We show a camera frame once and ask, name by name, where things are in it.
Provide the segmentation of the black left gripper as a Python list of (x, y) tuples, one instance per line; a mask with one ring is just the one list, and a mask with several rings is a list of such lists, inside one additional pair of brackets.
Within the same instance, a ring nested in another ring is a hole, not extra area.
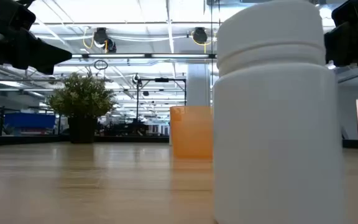
[(70, 51), (50, 45), (29, 32), (35, 14), (29, 6), (35, 0), (0, 0), (0, 65), (33, 67), (52, 74), (54, 66), (72, 58)]

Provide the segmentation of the white pill bottle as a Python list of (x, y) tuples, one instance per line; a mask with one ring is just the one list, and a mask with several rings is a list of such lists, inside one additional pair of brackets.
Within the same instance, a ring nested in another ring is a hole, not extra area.
[(308, 0), (243, 9), (218, 30), (216, 224), (346, 224), (337, 80)]

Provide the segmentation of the orange translucent plastic basket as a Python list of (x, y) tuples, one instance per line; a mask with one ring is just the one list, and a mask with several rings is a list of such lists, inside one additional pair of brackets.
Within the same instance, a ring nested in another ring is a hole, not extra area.
[(170, 108), (170, 137), (176, 159), (213, 159), (213, 113), (210, 106)]

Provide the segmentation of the green artificial bushy plant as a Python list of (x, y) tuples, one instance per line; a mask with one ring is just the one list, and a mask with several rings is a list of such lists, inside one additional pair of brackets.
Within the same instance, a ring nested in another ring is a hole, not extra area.
[(106, 80), (72, 73), (63, 87), (47, 98), (54, 112), (69, 118), (98, 118), (114, 109), (115, 94), (106, 88)]

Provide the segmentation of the blue storage bin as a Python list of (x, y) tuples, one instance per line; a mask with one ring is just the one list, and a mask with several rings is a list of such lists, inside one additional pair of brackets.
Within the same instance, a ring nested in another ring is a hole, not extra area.
[(7, 113), (4, 124), (14, 128), (53, 128), (55, 116), (53, 114), (35, 113)]

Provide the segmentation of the black plant pot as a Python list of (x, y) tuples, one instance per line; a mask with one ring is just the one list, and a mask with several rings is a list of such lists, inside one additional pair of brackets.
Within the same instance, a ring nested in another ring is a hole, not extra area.
[(94, 142), (97, 126), (96, 118), (68, 118), (70, 142), (73, 144), (90, 144)]

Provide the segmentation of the black overhead light bar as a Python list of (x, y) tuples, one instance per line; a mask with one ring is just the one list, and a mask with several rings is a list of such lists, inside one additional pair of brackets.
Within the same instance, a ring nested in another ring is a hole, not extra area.
[(170, 59), (170, 58), (180, 58), (180, 59), (216, 59), (216, 54), (73, 54), (72, 58), (78, 59), (109, 59), (109, 58), (158, 58), (158, 59)]

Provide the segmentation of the white building column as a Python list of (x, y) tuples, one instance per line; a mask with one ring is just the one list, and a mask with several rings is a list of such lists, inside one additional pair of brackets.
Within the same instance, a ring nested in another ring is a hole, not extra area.
[(207, 64), (189, 64), (186, 76), (186, 104), (210, 105), (210, 74)]

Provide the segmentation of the black table edge rail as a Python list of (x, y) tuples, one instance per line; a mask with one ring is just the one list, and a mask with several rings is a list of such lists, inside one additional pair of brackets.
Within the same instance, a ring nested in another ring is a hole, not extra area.
[[(65, 135), (40, 135), (40, 136), (0, 136), (0, 146), (15, 144), (40, 144), (50, 142), (69, 141)], [(169, 137), (165, 136), (95, 136), (95, 142), (140, 142), (140, 143), (168, 143)], [(358, 149), (358, 140), (343, 139), (342, 146), (348, 149)]]

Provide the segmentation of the black metal frame rig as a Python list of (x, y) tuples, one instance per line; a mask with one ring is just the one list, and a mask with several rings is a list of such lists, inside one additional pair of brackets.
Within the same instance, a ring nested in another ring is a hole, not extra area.
[(142, 86), (136, 85), (137, 121), (169, 121), (169, 107), (186, 105), (186, 79), (158, 77), (141, 80)]

